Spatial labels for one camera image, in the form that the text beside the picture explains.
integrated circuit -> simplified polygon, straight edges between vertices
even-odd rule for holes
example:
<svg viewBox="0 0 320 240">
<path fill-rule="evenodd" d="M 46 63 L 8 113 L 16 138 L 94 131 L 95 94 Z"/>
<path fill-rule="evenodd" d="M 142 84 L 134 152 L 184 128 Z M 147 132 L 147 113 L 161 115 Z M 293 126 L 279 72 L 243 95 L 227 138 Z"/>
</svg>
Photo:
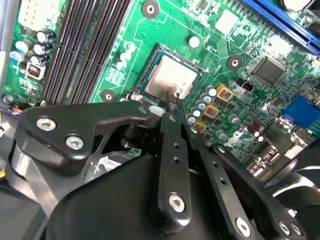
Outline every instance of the integrated circuit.
<svg viewBox="0 0 320 240">
<path fill-rule="evenodd" d="M 262 59 L 253 70 L 253 75 L 272 87 L 286 72 L 286 68 L 279 62 L 267 57 Z"/>
<path fill-rule="evenodd" d="M 204 70 L 162 45 L 158 45 L 137 85 L 137 90 L 157 102 L 171 93 L 186 98 Z"/>
</svg>

screw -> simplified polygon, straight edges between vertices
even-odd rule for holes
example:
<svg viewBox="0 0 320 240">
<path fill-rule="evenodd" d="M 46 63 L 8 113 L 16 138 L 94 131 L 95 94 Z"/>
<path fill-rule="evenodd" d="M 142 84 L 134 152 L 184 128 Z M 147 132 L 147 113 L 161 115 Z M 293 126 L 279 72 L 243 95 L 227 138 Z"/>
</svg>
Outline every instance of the screw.
<svg viewBox="0 0 320 240">
<path fill-rule="evenodd" d="M 147 114 L 147 110 L 145 110 L 142 106 L 139 107 L 139 111 L 143 114 Z"/>
<path fill-rule="evenodd" d="M 226 153 L 226 150 L 222 147 L 222 146 L 218 146 L 218 149 L 220 152 L 222 152 L 223 154 Z"/>
<path fill-rule="evenodd" d="M 169 204 L 177 213 L 182 213 L 185 210 L 185 202 L 177 194 L 169 196 Z"/>
<path fill-rule="evenodd" d="M 82 149 L 85 145 L 85 142 L 78 136 L 69 136 L 65 140 L 66 145 L 73 149 L 73 150 L 79 150 Z"/>
<path fill-rule="evenodd" d="M 286 235 L 290 235 L 290 234 L 291 234 L 289 228 L 288 228 L 282 221 L 279 222 L 279 226 L 280 226 L 281 230 L 282 230 Z"/>
<path fill-rule="evenodd" d="M 243 236 L 245 236 L 246 238 L 250 237 L 251 231 L 250 231 L 249 225 L 242 218 L 240 217 L 236 218 L 235 224 Z"/>
<path fill-rule="evenodd" d="M 172 121 L 172 122 L 176 122 L 175 118 L 171 115 L 169 116 L 169 119 Z"/>
<path fill-rule="evenodd" d="M 39 118 L 37 121 L 36 121 L 36 126 L 38 128 L 40 128 L 41 130 L 43 131 L 52 131 L 54 130 L 56 127 L 57 127 L 57 124 L 55 121 L 53 121 L 52 119 L 50 118 Z"/>
<path fill-rule="evenodd" d="M 299 236 L 302 236 L 302 232 L 300 228 L 297 225 L 295 225 L 293 222 L 291 223 L 291 227 L 296 232 L 296 234 L 298 234 Z"/>
<path fill-rule="evenodd" d="M 194 126 L 192 126 L 192 127 L 190 127 L 191 128 L 191 130 L 192 130 L 192 132 L 194 133 L 194 134 L 197 134 L 198 133 L 198 129 L 196 129 Z"/>
</svg>

ram slot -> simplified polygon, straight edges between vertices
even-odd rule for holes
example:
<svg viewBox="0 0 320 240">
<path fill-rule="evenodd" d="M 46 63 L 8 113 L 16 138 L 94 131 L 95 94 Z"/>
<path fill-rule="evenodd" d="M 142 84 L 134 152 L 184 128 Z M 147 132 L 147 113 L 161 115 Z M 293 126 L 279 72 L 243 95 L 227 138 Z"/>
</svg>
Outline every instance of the ram slot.
<svg viewBox="0 0 320 240">
<path fill-rule="evenodd" d="M 98 36 L 82 75 L 78 75 L 79 82 L 77 89 L 74 91 L 74 95 L 69 98 L 68 103 L 85 103 L 88 99 L 86 96 L 91 95 L 91 91 L 99 77 L 97 71 L 102 68 L 104 62 L 110 55 L 130 3 L 130 0 L 118 1 L 115 8 L 112 10 L 110 17 L 107 20 L 107 24 L 103 26 L 105 30 Z"/>
</svg>

blue connector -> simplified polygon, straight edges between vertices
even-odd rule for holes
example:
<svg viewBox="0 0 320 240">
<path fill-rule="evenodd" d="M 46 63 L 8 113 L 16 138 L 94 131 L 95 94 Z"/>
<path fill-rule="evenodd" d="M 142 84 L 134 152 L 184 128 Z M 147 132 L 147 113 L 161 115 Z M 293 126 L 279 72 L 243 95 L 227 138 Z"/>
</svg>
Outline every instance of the blue connector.
<svg viewBox="0 0 320 240">
<path fill-rule="evenodd" d="M 268 0 L 240 0 L 312 54 L 320 57 L 320 40 Z"/>
</svg>

electrolytic capacitor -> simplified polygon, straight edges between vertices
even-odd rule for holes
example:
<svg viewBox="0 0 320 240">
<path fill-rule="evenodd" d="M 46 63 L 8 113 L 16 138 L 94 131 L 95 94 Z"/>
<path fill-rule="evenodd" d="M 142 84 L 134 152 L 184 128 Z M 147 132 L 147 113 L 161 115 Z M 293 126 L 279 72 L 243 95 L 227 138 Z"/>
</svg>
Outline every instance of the electrolytic capacitor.
<svg viewBox="0 0 320 240">
<path fill-rule="evenodd" d="M 195 118 L 199 118 L 201 116 L 201 112 L 198 110 L 197 107 L 191 108 L 191 112 Z"/>
<path fill-rule="evenodd" d="M 120 60 L 125 63 L 129 62 L 131 60 L 131 53 L 129 52 L 121 53 Z"/>
<path fill-rule="evenodd" d="M 30 58 L 30 62 L 32 62 L 32 64 L 34 64 L 34 65 L 43 65 L 43 64 L 47 63 L 49 59 L 50 59 L 50 57 L 48 54 L 33 55 Z"/>
<path fill-rule="evenodd" d="M 215 97 L 217 95 L 217 90 L 213 86 L 207 86 L 205 91 L 209 94 L 210 97 Z"/>
<path fill-rule="evenodd" d="M 53 49 L 52 45 L 50 43 L 36 43 L 33 46 L 33 51 L 37 55 L 44 55 L 46 53 L 51 52 Z"/>
<path fill-rule="evenodd" d="M 32 44 L 31 44 L 31 42 L 29 42 L 27 40 L 17 41 L 15 43 L 15 48 L 19 52 L 26 54 L 27 52 L 29 52 L 32 49 Z"/>
<path fill-rule="evenodd" d="M 198 107 L 198 109 L 199 109 L 200 111 L 203 111 L 203 110 L 206 109 L 206 105 L 205 105 L 201 100 L 196 101 L 195 104 L 196 104 L 196 106 Z"/>
<path fill-rule="evenodd" d="M 232 125 L 237 126 L 237 127 L 240 126 L 240 124 L 241 124 L 241 120 L 236 114 L 230 115 L 228 117 L 228 120 L 230 123 L 232 123 Z"/>
<path fill-rule="evenodd" d="M 257 129 L 260 133 L 262 133 L 265 130 L 265 125 L 263 125 L 259 120 L 253 120 L 252 125 L 255 129 Z"/>
<path fill-rule="evenodd" d="M 260 133 L 254 126 L 250 125 L 247 127 L 248 132 L 251 133 L 255 138 L 259 137 Z"/>
<path fill-rule="evenodd" d="M 193 125 L 196 122 L 196 118 L 193 116 L 193 114 L 188 114 L 186 116 L 186 120 L 190 125 Z"/>
<path fill-rule="evenodd" d="M 201 95 L 201 99 L 205 104 L 209 104 L 211 102 L 211 97 L 207 93 L 203 93 Z"/>
<path fill-rule="evenodd" d="M 26 54 L 18 51 L 11 51 L 9 53 L 9 58 L 17 63 L 20 63 L 26 59 Z"/>
<path fill-rule="evenodd" d="M 215 133 L 216 137 L 219 139 L 219 141 L 221 142 L 225 142 L 228 140 L 228 136 L 226 134 L 226 132 L 224 130 L 218 130 L 216 133 Z"/>
<path fill-rule="evenodd" d="M 56 38 L 56 34 L 51 29 L 40 30 L 36 33 L 36 39 L 39 43 L 45 44 L 54 41 Z"/>
</svg>

